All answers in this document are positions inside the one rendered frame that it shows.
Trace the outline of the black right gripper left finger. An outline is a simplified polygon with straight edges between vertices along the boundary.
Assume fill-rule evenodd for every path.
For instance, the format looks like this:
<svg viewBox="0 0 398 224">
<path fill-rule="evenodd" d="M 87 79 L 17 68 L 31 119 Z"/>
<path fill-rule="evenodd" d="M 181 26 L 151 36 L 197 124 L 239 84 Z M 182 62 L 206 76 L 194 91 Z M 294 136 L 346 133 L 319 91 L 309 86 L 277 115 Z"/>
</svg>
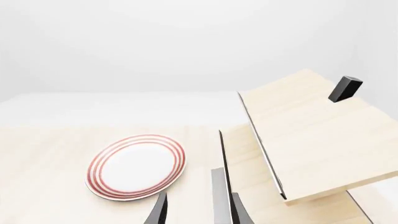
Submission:
<svg viewBox="0 0 398 224">
<path fill-rule="evenodd" d="M 144 224 L 165 224 L 167 218 L 167 193 L 161 192 Z"/>
</svg>

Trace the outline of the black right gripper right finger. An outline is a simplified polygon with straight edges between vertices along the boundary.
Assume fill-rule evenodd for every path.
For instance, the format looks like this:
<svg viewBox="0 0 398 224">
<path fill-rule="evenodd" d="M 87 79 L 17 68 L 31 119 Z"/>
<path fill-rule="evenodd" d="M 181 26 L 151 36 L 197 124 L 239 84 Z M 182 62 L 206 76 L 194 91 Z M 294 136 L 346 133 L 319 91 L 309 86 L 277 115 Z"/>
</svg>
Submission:
<svg viewBox="0 0 398 224">
<path fill-rule="evenodd" d="M 249 216 L 248 212 L 246 211 L 239 194 L 236 192 L 232 193 L 234 205 L 236 208 L 236 214 L 238 217 L 238 224 L 254 224 L 253 220 Z"/>
</svg>

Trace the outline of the pale wooden cabinet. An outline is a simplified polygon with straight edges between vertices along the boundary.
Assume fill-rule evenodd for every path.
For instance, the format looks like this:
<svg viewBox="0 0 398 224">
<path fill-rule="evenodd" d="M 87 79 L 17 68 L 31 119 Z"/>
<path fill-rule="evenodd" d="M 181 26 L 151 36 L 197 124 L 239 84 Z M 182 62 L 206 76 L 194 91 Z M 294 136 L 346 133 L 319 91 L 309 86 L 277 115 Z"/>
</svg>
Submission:
<svg viewBox="0 0 398 224">
<path fill-rule="evenodd" d="M 240 91 L 222 130 L 232 191 L 254 224 L 398 224 L 374 184 L 398 177 L 398 120 L 311 70 Z"/>
</svg>

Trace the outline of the white plate with red rings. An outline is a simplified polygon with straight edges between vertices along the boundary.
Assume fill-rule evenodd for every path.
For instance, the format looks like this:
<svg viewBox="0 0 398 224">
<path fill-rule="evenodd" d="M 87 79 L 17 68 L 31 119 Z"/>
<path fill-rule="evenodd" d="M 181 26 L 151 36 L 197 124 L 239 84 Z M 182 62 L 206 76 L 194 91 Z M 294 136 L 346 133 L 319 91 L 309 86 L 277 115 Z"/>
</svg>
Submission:
<svg viewBox="0 0 398 224">
<path fill-rule="evenodd" d="M 176 139 L 140 134 L 112 143 L 91 160 L 87 188 L 111 201 L 133 201 L 171 186 L 184 172 L 187 157 Z"/>
</svg>

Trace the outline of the small black block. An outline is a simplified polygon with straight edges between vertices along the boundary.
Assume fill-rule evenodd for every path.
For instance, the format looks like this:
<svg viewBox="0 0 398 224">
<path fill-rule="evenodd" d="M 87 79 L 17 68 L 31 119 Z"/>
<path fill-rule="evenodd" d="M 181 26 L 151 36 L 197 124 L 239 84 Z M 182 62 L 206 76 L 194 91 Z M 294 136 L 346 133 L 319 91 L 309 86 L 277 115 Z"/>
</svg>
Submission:
<svg viewBox="0 0 398 224">
<path fill-rule="evenodd" d="M 363 84 L 362 80 L 349 76 L 343 76 L 337 83 L 333 91 L 330 93 L 328 99 L 331 102 L 340 102 L 347 98 L 351 98 Z"/>
</svg>

